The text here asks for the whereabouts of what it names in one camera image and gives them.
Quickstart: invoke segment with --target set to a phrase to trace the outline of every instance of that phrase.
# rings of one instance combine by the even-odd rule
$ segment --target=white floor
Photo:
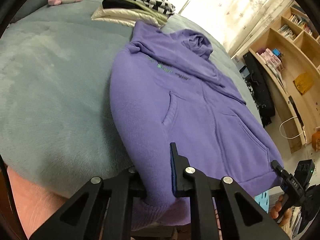
[[[316,153],[311,147],[311,144],[308,144],[303,146],[300,150],[292,154],[289,148],[288,140],[286,138],[283,138],[279,132],[280,124],[281,124],[280,117],[278,113],[276,113],[276,116],[272,118],[272,123],[266,126],[265,129],[281,153],[282,159],[284,161],[284,168],[289,173],[293,174],[299,161],[313,159],[316,165],[316,169],[312,175],[310,185],[320,184],[320,175],[318,175],[318,171],[317,171],[318,168],[320,167],[320,152]],[[278,192],[281,192],[280,187],[275,187],[269,190],[270,195]]]

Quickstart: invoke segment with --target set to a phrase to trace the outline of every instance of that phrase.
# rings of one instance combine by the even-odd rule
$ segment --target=sheer white curtain
[[[230,56],[248,46],[293,0],[191,0],[181,15],[194,21]]]

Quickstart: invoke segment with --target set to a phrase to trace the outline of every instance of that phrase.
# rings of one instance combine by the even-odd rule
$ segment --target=blue-green plush blanket
[[[103,0],[43,7],[12,24],[0,39],[0,154],[20,176],[70,197],[93,176],[110,178],[132,165],[113,123],[109,78],[132,28],[92,21]],[[210,60],[254,101],[223,47],[174,15],[166,33],[205,34]]]

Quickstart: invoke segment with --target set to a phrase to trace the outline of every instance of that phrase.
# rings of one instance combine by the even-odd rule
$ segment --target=wooden bookshelf
[[[320,44],[318,37],[315,38],[314,35],[308,34],[288,20],[292,13],[302,14],[295,8],[286,10],[261,37],[249,46],[249,51],[265,70],[264,76],[281,121],[284,122],[298,115],[301,117],[302,123],[298,118],[294,118],[283,125],[285,134],[289,138],[295,137],[304,130],[300,136],[288,139],[293,153],[304,144],[310,143],[315,128],[320,126],[320,72],[316,69],[320,65]],[[296,35],[294,40],[287,39],[278,32],[284,24],[287,24]],[[281,70],[281,76],[285,81],[285,89],[261,56],[256,54],[261,48],[278,49],[283,54],[281,59],[284,69]],[[313,86],[304,95],[299,93],[293,83],[294,79],[302,73],[308,73],[313,80]]]

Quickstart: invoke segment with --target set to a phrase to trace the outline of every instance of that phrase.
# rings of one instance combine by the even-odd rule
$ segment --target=silver screw
[[[129,168],[129,172],[130,172],[130,173],[136,173],[137,170],[136,170],[136,168],[133,166],[133,167],[130,167],[130,168]]]
[[[233,179],[231,177],[226,176],[223,178],[223,181],[227,184],[231,184],[233,182]]]
[[[196,172],[196,169],[194,167],[187,167],[185,171],[186,173],[193,174]]]
[[[90,181],[92,184],[98,184],[100,183],[101,179],[99,177],[93,177]]]

